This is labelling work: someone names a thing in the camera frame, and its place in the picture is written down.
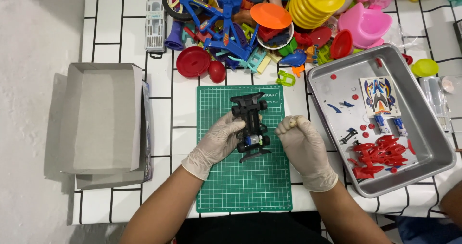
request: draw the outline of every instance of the orange plastic disc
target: orange plastic disc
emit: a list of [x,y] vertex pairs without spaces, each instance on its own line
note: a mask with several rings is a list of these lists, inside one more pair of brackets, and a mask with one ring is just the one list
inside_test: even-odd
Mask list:
[[292,23],[292,17],[284,8],[271,4],[260,3],[250,9],[253,20],[264,27],[284,29]]

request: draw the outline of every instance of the pink plastic potty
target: pink plastic potty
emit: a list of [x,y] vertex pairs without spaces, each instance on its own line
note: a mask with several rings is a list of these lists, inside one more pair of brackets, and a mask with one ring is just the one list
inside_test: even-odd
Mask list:
[[367,49],[372,44],[380,43],[392,22],[391,16],[386,13],[364,8],[363,4],[358,3],[340,16],[338,27],[340,31],[350,30],[355,47]]

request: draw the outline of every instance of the toy car wheel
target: toy car wheel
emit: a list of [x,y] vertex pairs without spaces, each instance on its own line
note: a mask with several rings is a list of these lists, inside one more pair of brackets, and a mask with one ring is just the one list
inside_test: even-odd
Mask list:
[[261,100],[260,101],[260,110],[265,110],[268,108],[268,103],[266,103],[266,100]]
[[269,139],[269,136],[263,136],[263,145],[270,145],[271,144],[271,140]]
[[231,113],[233,116],[237,118],[241,114],[241,109],[239,108],[239,106],[232,106]]
[[238,145],[237,145],[237,151],[239,153],[244,153],[245,152],[245,145],[244,143],[240,142]]
[[[205,4],[208,3],[208,0],[202,0]],[[186,8],[180,3],[180,0],[162,0],[162,5],[164,6],[167,13],[173,18],[180,21],[191,21],[193,17],[188,12]],[[204,10],[201,7],[198,7],[194,4],[191,4],[191,7],[194,9],[195,15],[200,15]]]

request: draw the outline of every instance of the white latex glove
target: white latex glove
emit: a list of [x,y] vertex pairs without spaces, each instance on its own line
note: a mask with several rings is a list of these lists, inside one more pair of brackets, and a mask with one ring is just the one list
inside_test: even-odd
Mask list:
[[315,127],[303,116],[287,116],[274,130],[282,142],[289,161],[312,192],[326,192],[339,176],[327,158],[326,146]]
[[207,180],[212,165],[220,162],[236,148],[236,132],[244,129],[245,121],[235,120],[229,111],[211,126],[191,153],[181,161],[183,167],[197,178]]

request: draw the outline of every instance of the purple plastic horn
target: purple plastic horn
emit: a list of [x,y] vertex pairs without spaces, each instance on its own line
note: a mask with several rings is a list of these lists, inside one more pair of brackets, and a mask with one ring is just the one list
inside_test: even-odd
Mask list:
[[184,45],[181,42],[181,33],[183,31],[183,22],[173,21],[170,35],[164,42],[165,47],[174,51],[183,51]]

